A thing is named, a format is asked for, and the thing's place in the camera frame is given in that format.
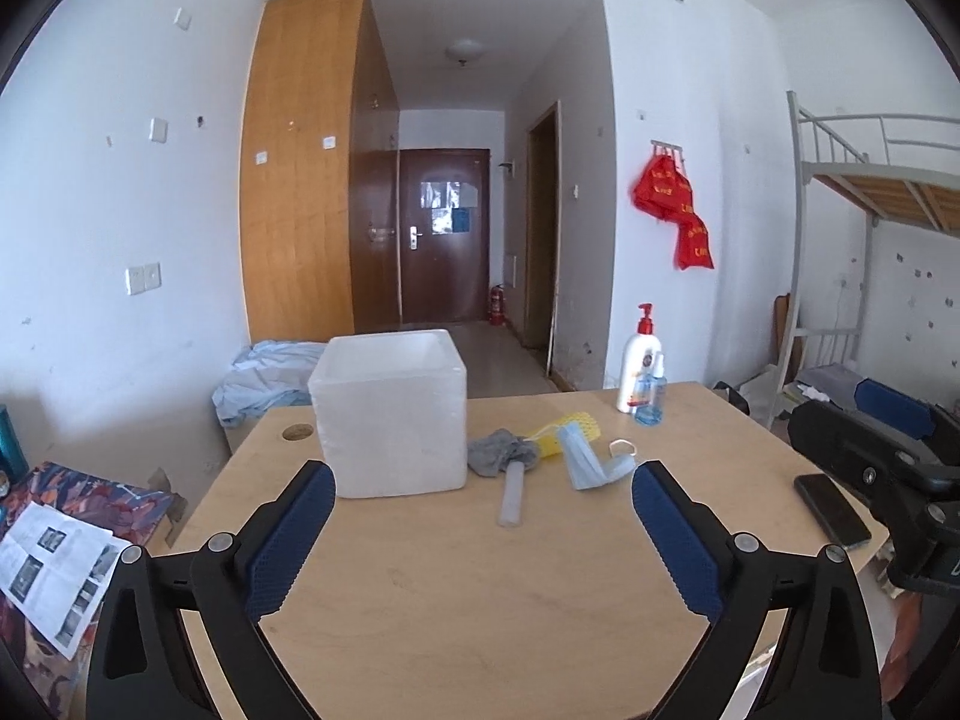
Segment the colourful patterned cloth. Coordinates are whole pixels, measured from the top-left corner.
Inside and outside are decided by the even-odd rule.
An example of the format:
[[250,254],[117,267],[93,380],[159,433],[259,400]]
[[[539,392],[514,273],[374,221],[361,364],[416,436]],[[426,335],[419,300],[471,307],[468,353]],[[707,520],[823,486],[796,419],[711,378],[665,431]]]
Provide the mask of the colourful patterned cloth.
[[179,504],[52,461],[3,497],[2,644],[52,717],[76,712],[122,550],[160,543]]

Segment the wooden board leaning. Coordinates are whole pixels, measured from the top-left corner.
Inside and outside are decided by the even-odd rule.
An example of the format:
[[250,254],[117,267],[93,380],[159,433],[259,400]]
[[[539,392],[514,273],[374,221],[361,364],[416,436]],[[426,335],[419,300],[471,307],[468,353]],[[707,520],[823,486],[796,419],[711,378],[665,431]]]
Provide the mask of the wooden board leaning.
[[[775,341],[776,341],[776,355],[781,356],[782,350],[786,348],[786,332],[788,332],[788,314],[789,309],[791,309],[791,294],[781,294],[775,299],[775,304],[773,304],[773,312],[775,312]],[[794,338],[791,341],[791,351],[789,351],[788,356],[788,369],[786,369],[786,377],[784,382],[789,383],[793,382],[794,377],[796,377],[797,371],[799,371],[800,358],[802,358],[802,349],[804,349],[804,341],[800,338]]]

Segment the white pump lotion bottle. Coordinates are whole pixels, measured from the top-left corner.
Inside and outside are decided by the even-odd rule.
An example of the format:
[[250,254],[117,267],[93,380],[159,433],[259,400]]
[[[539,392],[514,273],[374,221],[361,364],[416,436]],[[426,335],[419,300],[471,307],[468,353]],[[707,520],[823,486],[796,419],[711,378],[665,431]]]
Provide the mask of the white pump lotion bottle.
[[651,302],[638,305],[641,317],[636,332],[631,335],[625,344],[620,369],[619,394],[617,395],[617,410],[620,413],[630,413],[635,408],[636,380],[638,377],[651,371],[656,356],[662,351],[662,343],[654,330]]

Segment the double wall socket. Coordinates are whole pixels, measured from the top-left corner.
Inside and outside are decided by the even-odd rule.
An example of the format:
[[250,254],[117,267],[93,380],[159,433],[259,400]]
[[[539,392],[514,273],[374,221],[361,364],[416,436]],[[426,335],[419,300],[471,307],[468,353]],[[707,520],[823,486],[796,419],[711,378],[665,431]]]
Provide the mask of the double wall socket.
[[138,296],[146,293],[146,291],[160,289],[163,286],[161,265],[158,262],[129,266],[125,270],[124,277],[125,291],[129,296]]

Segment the blue single face mask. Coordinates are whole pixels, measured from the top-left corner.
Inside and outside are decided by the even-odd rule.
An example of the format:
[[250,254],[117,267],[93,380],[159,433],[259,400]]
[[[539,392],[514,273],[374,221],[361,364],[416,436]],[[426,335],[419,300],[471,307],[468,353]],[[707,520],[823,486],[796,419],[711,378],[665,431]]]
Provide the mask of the blue single face mask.
[[638,449],[628,439],[615,439],[608,444],[608,458],[601,461],[601,484],[619,483],[638,465]]

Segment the white styrofoam box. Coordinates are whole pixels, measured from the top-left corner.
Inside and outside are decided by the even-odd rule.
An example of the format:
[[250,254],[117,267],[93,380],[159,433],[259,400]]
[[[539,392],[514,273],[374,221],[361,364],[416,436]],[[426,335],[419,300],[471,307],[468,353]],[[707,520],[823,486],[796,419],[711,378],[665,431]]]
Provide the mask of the white styrofoam box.
[[467,369],[446,330],[334,338],[308,388],[343,499],[466,486]]

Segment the printed paper sheet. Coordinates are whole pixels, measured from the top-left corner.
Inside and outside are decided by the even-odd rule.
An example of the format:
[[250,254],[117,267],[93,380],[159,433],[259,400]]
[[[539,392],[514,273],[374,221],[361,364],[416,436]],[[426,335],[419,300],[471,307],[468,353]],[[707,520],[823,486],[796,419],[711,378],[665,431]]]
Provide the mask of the printed paper sheet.
[[106,528],[30,502],[2,538],[2,593],[71,660],[127,546]]

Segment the metal bunk bed frame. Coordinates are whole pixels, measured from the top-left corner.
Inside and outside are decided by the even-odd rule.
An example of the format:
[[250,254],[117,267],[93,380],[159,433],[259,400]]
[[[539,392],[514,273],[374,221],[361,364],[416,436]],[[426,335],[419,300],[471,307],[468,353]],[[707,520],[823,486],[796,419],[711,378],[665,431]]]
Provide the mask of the metal bunk bed frame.
[[788,110],[796,229],[778,395],[836,374],[957,405],[957,115],[817,114],[795,94]]

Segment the red fire extinguisher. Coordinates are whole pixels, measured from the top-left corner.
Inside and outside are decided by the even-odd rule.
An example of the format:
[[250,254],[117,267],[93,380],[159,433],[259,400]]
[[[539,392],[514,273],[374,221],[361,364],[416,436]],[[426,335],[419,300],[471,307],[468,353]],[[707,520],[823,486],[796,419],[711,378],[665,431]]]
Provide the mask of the red fire extinguisher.
[[503,286],[497,284],[490,291],[490,302],[488,303],[488,320],[494,327],[500,327],[505,323],[505,291]]

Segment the red hanging banners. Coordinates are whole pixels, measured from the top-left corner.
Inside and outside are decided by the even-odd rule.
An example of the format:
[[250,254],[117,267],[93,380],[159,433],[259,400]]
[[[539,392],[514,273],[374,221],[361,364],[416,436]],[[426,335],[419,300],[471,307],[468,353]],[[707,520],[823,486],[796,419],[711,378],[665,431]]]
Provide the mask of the red hanging banners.
[[679,270],[715,268],[708,227],[695,210],[692,184],[676,149],[652,145],[651,158],[631,187],[630,197],[636,210],[677,228],[674,265]]

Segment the blue spray bottle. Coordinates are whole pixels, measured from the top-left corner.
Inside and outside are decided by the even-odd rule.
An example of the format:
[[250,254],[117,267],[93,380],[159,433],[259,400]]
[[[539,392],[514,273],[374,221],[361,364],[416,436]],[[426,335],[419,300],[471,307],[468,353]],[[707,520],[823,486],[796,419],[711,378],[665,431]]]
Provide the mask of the blue spray bottle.
[[635,421],[643,426],[658,426],[664,416],[665,356],[658,351],[651,366],[636,379]]

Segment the black smartphone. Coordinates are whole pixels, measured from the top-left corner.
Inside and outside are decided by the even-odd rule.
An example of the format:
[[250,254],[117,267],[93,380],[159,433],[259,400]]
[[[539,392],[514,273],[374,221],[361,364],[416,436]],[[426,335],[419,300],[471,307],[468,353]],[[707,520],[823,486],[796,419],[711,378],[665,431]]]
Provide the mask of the black smartphone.
[[794,491],[804,500],[830,543],[855,550],[871,541],[871,530],[833,481],[823,473],[794,478]]

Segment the grey sock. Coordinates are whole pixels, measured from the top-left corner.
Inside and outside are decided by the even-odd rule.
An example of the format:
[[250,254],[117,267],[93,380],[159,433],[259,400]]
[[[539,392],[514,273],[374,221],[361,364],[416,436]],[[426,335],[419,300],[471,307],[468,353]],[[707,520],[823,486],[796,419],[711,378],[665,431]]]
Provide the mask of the grey sock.
[[482,478],[498,476],[505,472],[513,461],[519,461],[526,470],[532,470],[539,465],[539,447],[506,429],[498,429],[493,434],[472,440],[467,445],[467,465]]

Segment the white foam tube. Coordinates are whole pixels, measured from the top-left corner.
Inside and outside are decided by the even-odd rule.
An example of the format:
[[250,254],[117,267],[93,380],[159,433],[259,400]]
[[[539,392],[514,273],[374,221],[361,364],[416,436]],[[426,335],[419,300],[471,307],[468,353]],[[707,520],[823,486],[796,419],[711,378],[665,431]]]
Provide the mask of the white foam tube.
[[522,461],[512,461],[506,466],[503,499],[501,499],[500,515],[498,515],[500,527],[514,528],[521,523],[524,476],[526,476],[526,465]]

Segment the yellow foam fruit net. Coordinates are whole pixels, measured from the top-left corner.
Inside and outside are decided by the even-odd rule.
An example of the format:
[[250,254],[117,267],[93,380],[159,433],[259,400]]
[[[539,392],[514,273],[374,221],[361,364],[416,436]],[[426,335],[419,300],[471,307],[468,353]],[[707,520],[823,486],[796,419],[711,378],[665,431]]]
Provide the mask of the yellow foam fruit net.
[[560,437],[568,427],[578,427],[579,433],[583,434],[587,442],[594,442],[601,437],[601,426],[599,426],[597,419],[590,416],[586,411],[576,411],[576,413],[569,413],[569,415],[545,424],[544,427],[540,427],[534,433],[524,437],[524,440],[534,444],[539,450],[540,458],[547,460],[547,458],[556,457],[563,452]]

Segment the wooden wardrobe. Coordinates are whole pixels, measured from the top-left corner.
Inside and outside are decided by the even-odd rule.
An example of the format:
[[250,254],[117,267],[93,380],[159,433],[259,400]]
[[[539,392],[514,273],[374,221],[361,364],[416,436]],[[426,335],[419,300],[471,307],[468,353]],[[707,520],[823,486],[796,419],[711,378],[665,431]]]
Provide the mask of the wooden wardrobe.
[[242,121],[252,340],[394,330],[398,114],[371,0],[270,0]]

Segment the light blue bedsheet pile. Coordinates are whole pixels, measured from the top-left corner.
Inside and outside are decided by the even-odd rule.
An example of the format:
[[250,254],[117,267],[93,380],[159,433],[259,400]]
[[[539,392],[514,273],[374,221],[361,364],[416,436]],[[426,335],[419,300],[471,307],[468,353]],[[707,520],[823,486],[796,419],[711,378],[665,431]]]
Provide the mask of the light blue bedsheet pile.
[[243,349],[213,390],[220,426],[233,429],[272,408],[309,405],[308,382],[324,351],[325,343],[277,340]]

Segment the blue face mask stack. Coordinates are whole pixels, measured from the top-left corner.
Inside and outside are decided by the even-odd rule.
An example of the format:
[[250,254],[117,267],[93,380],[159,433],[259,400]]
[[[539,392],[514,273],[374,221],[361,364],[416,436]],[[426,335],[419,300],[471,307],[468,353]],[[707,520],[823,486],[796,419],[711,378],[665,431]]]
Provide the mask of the blue face mask stack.
[[560,437],[569,481],[576,491],[597,489],[601,484],[601,462],[578,427],[568,427]]

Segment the dark brown entry door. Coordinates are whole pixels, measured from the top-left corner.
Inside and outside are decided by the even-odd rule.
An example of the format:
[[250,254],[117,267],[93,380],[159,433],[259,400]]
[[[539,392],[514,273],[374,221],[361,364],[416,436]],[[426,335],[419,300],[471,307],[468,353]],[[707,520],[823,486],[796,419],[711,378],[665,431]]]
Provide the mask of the dark brown entry door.
[[490,279],[490,153],[404,149],[398,217],[402,320],[482,320]]

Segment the ceiling lamp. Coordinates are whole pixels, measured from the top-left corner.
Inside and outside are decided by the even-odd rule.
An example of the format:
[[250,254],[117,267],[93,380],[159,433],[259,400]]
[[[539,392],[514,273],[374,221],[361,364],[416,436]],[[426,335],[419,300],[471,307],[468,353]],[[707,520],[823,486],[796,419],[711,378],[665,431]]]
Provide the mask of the ceiling lamp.
[[477,60],[482,59],[485,52],[487,52],[487,49],[482,43],[475,41],[475,39],[467,39],[467,37],[457,39],[444,49],[444,55],[459,67],[466,67],[472,62],[477,62]]

